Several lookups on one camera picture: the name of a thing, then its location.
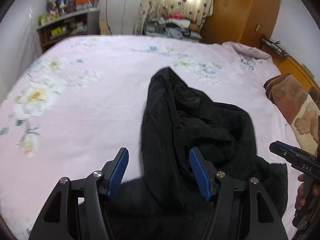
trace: patterned curtain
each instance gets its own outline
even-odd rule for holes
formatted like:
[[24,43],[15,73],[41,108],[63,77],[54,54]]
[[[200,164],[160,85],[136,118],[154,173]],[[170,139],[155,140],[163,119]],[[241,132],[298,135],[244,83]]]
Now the patterned curtain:
[[133,33],[142,34],[145,20],[175,13],[191,20],[193,30],[200,31],[206,17],[212,15],[212,5],[213,0],[141,0]]

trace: floral bedsheet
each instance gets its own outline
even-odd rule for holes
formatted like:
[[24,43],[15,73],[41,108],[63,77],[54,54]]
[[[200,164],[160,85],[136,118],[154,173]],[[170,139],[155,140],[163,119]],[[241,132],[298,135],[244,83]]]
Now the floral bedsheet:
[[[142,175],[140,126],[150,78],[170,66],[213,101],[246,110],[258,155],[275,140],[298,146],[263,84],[279,74],[271,57],[238,43],[197,44],[143,36],[85,36],[58,43],[36,60],[0,107],[0,212],[18,239],[28,234],[59,178],[87,177],[129,150],[128,181]],[[297,172],[288,167],[288,193]],[[283,217],[289,237],[294,198]]]

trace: wall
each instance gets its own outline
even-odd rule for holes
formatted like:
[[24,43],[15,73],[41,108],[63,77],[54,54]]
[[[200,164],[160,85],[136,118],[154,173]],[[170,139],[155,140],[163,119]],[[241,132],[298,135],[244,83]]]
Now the wall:
[[0,103],[21,74],[41,55],[37,18],[46,0],[15,0],[0,23]]
[[101,0],[100,19],[106,20],[113,35],[121,34],[121,19],[123,16],[123,34],[132,34],[133,26],[138,15],[141,0]]
[[320,84],[320,30],[301,0],[281,0],[271,38],[281,41],[288,53],[306,65]]

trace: silver screw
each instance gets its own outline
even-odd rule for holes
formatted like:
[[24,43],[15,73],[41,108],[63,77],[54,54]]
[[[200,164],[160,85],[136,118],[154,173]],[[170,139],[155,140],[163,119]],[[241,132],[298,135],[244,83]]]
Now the silver screw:
[[66,184],[68,182],[68,178],[67,177],[63,177],[60,179],[60,183],[61,184]]
[[257,178],[255,178],[255,177],[252,177],[250,179],[250,182],[253,183],[253,184],[258,184],[259,180]]
[[102,171],[95,171],[94,173],[93,173],[93,176],[94,177],[100,177],[102,175]]
[[216,175],[217,175],[219,178],[223,178],[226,174],[224,173],[224,171],[217,171]]

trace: white cord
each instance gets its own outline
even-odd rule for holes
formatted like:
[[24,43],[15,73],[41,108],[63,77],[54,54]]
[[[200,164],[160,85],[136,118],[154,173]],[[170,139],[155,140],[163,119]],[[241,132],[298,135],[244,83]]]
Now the white cord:
[[121,34],[123,34],[122,33],[122,30],[123,30],[123,17],[124,17],[124,14],[125,14],[125,2],[126,2],[127,0],[124,0],[124,11],[123,11],[123,14],[122,14],[122,17],[121,17]]

